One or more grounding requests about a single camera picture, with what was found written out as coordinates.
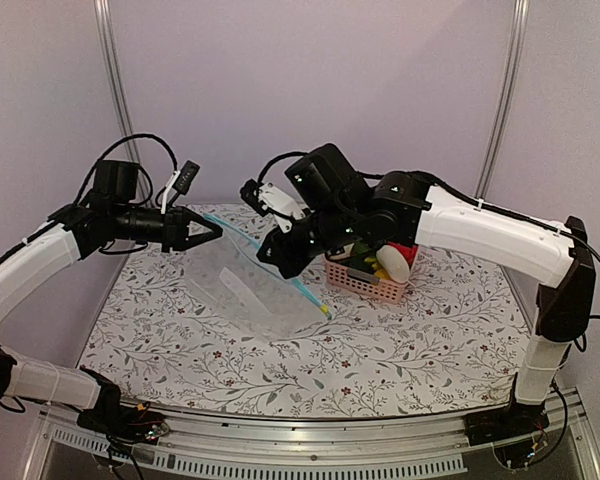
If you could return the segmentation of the clear zip top bag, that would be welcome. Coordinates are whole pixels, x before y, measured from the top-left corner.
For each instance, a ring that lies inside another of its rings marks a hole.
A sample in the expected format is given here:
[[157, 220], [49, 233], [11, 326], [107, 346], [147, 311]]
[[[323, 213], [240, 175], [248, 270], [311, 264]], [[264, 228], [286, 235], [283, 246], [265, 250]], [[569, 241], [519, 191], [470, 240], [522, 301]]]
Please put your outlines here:
[[257, 240], [216, 215], [203, 218], [223, 234], [186, 252], [184, 280], [216, 315], [267, 341], [331, 319], [326, 304], [300, 280], [286, 280], [256, 258]]

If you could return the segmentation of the toy bok choy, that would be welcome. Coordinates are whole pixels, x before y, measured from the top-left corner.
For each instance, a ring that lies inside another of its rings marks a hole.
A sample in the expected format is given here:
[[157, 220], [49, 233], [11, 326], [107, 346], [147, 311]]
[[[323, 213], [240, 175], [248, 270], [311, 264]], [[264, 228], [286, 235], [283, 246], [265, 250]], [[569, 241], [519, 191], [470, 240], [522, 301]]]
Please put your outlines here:
[[367, 254], [371, 251], [372, 248], [369, 245], [361, 241], [356, 241], [354, 243], [334, 249], [328, 253], [326, 257], [332, 262], [343, 262], [352, 259], [355, 256]]

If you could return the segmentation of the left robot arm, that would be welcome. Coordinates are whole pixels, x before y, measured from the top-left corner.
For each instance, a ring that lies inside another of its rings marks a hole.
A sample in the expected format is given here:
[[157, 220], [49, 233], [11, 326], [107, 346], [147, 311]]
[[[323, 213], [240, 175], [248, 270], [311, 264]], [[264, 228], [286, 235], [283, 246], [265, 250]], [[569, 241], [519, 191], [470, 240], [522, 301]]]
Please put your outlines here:
[[[116, 241], [134, 242], [133, 252], [157, 245], [172, 253], [221, 237], [220, 226], [169, 198], [157, 207], [138, 200], [144, 173], [137, 163], [97, 161], [89, 192], [50, 214], [0, 258], [0, 325], [70, 267]], [[0, 404], [7, 400], [18, 413], [26, 401], [68, 406], [77, 411], [79, 427], [132, 444], [154, 443], [169, 431], [163, 414], [148, 402], [125, 404], [120, 387], [96, 371], [32, 358], [0, 343]]]

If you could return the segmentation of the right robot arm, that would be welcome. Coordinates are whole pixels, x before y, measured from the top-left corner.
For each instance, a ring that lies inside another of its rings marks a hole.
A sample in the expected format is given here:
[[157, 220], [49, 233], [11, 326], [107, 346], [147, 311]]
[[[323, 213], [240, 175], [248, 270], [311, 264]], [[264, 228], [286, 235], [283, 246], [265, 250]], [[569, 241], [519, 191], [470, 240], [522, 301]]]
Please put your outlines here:
[[488, 204], [427, 172], [367, 174], [330, 143], [286, 159], [293, 194], [263, 176], [241, 190], [258, 214], [277, 218], [257, 257], [286, 279], [359, 241], [443, 249], [537, 281], [536, 319], [507, 404], [468, 414], [463, 424], [471, 445], [545, 430], [551, 383], [589, 325], [596, 271], [583, 222], [551, 223]]

